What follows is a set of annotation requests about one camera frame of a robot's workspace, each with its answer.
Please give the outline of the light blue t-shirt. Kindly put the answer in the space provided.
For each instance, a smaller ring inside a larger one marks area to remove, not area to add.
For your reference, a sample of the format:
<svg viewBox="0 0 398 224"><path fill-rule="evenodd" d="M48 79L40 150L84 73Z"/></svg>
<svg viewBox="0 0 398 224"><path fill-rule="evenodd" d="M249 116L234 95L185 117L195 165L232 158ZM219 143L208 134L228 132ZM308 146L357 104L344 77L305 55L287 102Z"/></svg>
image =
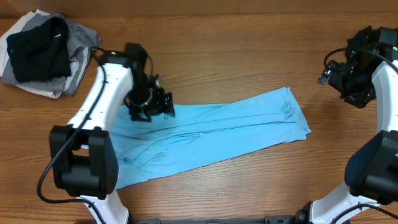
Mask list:
<svg viewBox="0 0 398 224"><path fill-rule="evenodd" d="M234 103L175 105L174 117L131 121L121 106L111 131L121 189L306 139L311 130L290 88Z"/></svg>

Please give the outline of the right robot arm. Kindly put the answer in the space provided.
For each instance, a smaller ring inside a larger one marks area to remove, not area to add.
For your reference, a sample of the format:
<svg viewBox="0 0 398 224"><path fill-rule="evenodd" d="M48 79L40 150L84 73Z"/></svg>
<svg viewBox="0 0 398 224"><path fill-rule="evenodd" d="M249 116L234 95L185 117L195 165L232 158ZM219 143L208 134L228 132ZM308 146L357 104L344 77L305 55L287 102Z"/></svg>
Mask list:
<svg viewBox="0 0 398 224"><path fill-rule="evenodd" d="M287 223L347 223L369 208L392 218L382 206L397 201L397 61L381 63L371 75L377 101L377 133L349 159L345 181L309 202Z"/></svg>

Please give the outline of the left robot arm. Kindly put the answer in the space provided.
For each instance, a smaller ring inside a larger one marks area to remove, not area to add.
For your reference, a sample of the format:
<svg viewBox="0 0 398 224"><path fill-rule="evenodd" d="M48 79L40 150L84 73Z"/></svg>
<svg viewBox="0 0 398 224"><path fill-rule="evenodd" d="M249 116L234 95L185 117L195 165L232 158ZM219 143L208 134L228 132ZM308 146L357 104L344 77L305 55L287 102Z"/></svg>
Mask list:
<svg viewBox="0 0 398 224"><path fill-rule="evenodd" d="M110 131L124 100L133 121L149 122L155 115L175 116L172 93L158 75L143 75L137 67L104 63L77 114L50 132L54 182L71 200L84 203L96 223L132 223L131 212L116 191L118 160Z"/></svg>

